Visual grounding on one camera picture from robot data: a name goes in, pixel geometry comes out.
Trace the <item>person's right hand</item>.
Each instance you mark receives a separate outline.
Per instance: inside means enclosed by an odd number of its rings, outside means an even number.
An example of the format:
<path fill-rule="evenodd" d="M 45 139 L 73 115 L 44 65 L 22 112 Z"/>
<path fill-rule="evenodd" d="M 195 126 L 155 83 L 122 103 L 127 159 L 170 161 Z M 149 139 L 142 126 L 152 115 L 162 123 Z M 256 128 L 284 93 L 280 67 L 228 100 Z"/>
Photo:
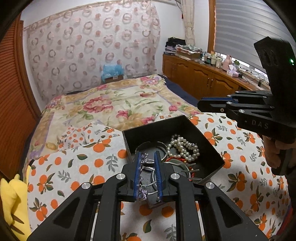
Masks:
<path fill-rule="evenodd" d="M 295 142 L 292 144 L 285 144 L 281 141 L 272 141 L 270 137 L 262 136 L 265 149 L 265 159 L 271 168 L 278 168 L 280 166 L 280 151 L 292 149 L 292 157 L 288 164 L 290 168 L 295 166 Z"/>

